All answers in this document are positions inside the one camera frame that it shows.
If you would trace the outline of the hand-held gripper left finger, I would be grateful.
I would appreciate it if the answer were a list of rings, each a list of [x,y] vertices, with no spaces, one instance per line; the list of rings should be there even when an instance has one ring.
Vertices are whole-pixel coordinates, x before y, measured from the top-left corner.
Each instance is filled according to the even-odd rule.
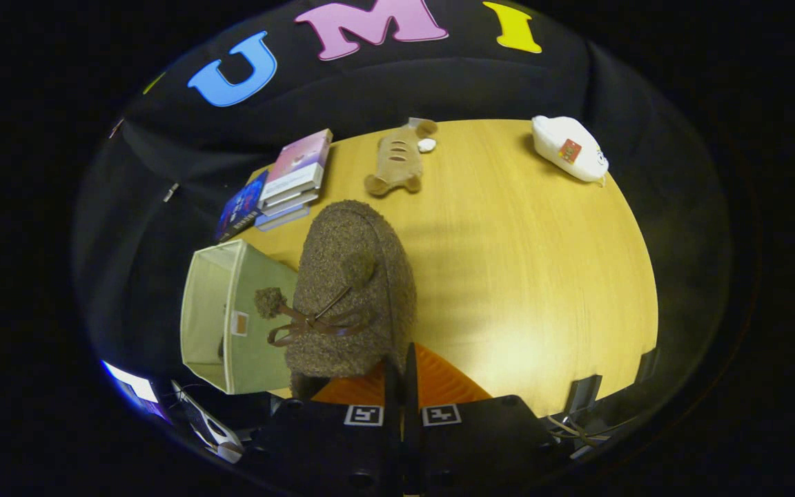
[[[397,369],[384,368],[384,405],[280,402],[249,444],[249,472],[282,496],[400,496]]]

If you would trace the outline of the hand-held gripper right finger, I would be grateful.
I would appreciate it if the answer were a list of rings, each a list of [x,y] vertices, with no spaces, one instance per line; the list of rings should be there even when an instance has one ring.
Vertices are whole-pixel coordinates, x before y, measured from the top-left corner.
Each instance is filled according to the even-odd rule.
[[[424,406],[415,344],[404,375],[404,493],[527,496],[556,468],[556,443],[516,394]]]

